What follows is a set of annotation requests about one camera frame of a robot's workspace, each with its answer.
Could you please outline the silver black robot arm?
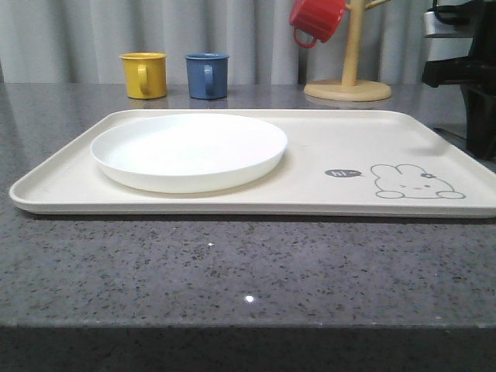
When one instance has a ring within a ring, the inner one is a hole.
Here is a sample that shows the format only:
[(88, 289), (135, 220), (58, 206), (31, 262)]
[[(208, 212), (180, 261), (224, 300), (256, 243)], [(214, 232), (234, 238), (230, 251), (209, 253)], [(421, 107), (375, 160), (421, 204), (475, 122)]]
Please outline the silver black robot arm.
[(495, 158), (495, 2), (439, 5), (424, 14), (425, 36), (469, 37), (465, 57), (425, 63), (422, 82), (436, 88), (458, 84), (467, 117), (466, 148), (479, 159)]

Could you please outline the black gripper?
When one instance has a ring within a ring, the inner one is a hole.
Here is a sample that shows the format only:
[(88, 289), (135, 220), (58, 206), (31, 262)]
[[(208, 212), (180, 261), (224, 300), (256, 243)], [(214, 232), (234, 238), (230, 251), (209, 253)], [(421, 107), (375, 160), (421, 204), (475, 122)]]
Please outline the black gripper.
[(458, 84), (467, 118), (466, 148), (475, 157), (495, 157), (495, 66), (476, 57), (425, 63), (422, 82), (436, 88)]

